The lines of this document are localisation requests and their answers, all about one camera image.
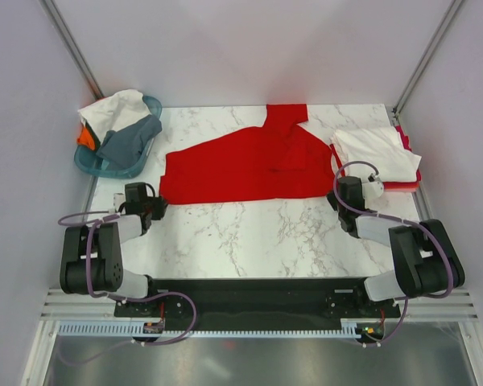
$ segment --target folded white towel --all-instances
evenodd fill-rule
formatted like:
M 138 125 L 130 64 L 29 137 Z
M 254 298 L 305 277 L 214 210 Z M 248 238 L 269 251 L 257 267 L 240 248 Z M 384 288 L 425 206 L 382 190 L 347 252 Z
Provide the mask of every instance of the folded white towel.
M 109 130 L 125 129 L 150 113 L 143 94 L 136 90 L 117 92 L 79 110 L 82 124 L 88 123 L 100 142 Z
M 383 182 L 411 183 L 417 180 L 421 157 L 404 149 L 394 127 L 376 129 L 335 130 L 332 143 L 342 164 L 350 161 L 367 161 L 379 169 Z M 372 170 L 364 165 L 351 165 L 347 175 L 361 179 Z

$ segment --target marble table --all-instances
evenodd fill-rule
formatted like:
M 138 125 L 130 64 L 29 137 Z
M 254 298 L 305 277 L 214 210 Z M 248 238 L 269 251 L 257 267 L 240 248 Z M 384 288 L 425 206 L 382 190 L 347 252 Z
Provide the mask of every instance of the marble table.
M 311 105 L 302 126 L 329 143 L 334 129 L 389 125 L 384 105 Z M 98 179 L 91 210 L 113 206 L 125 183 L 157 190 L 165 154 L 262 125 L 265 106 L 164 109 L 143 172 Z M 369 207 L 418 220 L 411 194 L 387 192 Z M 122 245 L 124 268 L 159 278 L 362 277 L 393 268 L 390 250 L 341 230 L 325 198 L 169 206 L 149 232 Z

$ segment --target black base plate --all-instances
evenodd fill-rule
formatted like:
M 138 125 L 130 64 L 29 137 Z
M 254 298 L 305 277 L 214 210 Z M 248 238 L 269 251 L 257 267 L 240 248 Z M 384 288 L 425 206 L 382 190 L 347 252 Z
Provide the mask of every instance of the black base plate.
M 341 318 L 398 318 L 393 302 L 370 302 L 365 278 L 153 280 L 150 294 L 177 291 L 196 304 L 195 331 L 338 330 Z M 168 331 L 183 331 L 192 308 L 181 297 L 162 298 Z M 117 305 L 118 318 L 158 318 L 161 302 Z

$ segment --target red folded cloth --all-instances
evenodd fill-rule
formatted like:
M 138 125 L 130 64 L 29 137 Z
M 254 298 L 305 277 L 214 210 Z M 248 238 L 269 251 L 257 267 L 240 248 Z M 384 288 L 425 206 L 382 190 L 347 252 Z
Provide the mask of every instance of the red folded cloth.
M 159 194 L 171 204 L 322 197 L 332 189 L 331 150 L 297 124 L 306 105 L 268 105 L 262 127 L 167 155 Z
M 395 129 L 399 133 L 402 141 L 402 146 L 404 149 L 411 151 L 410 148 L 410 138 L 404 134 L 403 128 L 401 126 L 395 126 Z M 338 168 L 340 168 L 341 165 L 341 160 L 338 158 L 338 154 L 336 153 L 335 146 L 330 145 L 329 148 L 332 151 L 332 154 L 335 158 L 336 164 Z M 417 180 L 412 182 L 412 183 L 394 183 L 394 182 L 386 182 L 383 183 L 385 186 L 386 191 L 416 191 L 417 188 L 419 187 L 419 182 L 422 179 L 422 176 L 420 175 L 420 170 L 417 170 Z

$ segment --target blue basket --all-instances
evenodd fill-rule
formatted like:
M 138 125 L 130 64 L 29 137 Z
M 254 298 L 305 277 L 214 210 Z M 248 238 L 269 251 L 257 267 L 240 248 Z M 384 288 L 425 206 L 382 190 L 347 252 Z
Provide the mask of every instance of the blue basket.
M 151 111 L 152 115 L 157 118 L 161 117 L 162 106 L 157 99 L 152 96 L 143 96 L 143 102 L 147 105 L 148 109 Z M 147 162 L 148 154 L 151 152 L 152 144 L 154 143 L 152 138 L 145 149 L 143 149 L 142 156 L 139 160 L 131 166 L 129 169 L 125 170 L 106 170 L 109 162 L 103 158 L 97 156 L 97 154 L 86 146 L 77 146 L 75 150 L 75 155 L 73 156 L 73 161 L 79 169 L 88 173 L 89 175 L 96 175 L 97 177 L 106 177 L 108 179 L 132 179 L 139 175 L 145 163 Z

